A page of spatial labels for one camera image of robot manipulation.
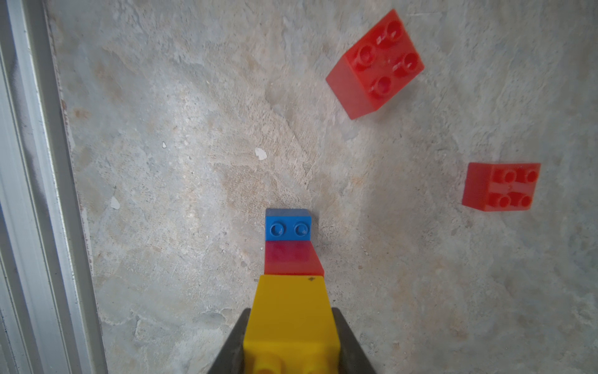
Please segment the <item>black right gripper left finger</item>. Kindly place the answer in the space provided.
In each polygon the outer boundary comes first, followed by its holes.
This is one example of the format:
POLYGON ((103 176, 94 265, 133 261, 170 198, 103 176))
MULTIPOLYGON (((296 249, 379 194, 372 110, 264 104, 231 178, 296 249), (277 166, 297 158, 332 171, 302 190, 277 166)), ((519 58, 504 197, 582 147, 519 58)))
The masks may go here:
POLYGON ((244 373, 244 336, 249 322, 251 309, 244 309, 231 330, 227 340, 218 353, 208 374, 243 374, 244 373))

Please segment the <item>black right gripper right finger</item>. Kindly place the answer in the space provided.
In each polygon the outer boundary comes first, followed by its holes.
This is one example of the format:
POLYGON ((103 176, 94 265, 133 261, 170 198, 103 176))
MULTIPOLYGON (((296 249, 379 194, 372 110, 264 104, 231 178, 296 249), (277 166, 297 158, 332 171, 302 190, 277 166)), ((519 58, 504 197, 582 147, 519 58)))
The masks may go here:
POLYGON ((344 315, 338 308, 332 308, 332 312, 340 342, 339 373, 376 374, 344 315))

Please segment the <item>yellow lego brick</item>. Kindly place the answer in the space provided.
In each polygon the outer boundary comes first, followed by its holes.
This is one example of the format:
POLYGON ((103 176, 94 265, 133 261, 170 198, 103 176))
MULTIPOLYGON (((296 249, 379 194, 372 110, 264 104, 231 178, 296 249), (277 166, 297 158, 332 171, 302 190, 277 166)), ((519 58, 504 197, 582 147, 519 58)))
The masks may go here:
POLYGON ((243 349, 246 373, 338 373, 339 334, 325 278, 261 276, 243 349))

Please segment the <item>red lego brick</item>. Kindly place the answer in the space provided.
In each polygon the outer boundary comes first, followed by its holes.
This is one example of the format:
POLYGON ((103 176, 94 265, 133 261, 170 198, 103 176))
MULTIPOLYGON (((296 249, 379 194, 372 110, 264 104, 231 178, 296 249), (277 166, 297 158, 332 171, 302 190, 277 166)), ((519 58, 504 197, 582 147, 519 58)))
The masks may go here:
POLYGON ((326 82, 348 117, 356 119, 378 111, 424 69, 393 9, 343 54, 326 82))
POLYGON ((264 274, 325 276, 310 241, 267 241, 264 274))
POLYGON ((540 163, 469 163, 462 205, 486 212, 529 210, 540 163))

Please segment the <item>dark blue lego brick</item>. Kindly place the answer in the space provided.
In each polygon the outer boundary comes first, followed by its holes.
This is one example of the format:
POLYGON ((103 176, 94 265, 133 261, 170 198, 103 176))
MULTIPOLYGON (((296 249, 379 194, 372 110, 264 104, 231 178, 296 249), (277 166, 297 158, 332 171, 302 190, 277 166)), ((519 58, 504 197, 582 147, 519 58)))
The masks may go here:
POLYGON ((311 214, 307 209, 266 209, 267 242, 310 241, 311 214))

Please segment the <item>red lego brick top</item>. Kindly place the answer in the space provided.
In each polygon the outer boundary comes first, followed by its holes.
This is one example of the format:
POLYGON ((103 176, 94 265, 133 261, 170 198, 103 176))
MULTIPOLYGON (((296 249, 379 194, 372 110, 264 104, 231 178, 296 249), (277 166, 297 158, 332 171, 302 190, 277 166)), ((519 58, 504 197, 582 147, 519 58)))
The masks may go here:
POLYGON ((462 205, 486 212, 529 210, 540 163, 469 163, 462 205))

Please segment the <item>aluminium rail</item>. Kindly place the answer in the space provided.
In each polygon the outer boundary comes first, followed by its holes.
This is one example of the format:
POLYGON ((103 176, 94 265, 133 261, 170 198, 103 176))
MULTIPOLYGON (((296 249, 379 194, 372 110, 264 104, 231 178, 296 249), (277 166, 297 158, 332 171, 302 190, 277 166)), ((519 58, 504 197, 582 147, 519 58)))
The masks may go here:
POLYGON ((107 361, 45 3, 1 4, 1 371, 107 361))

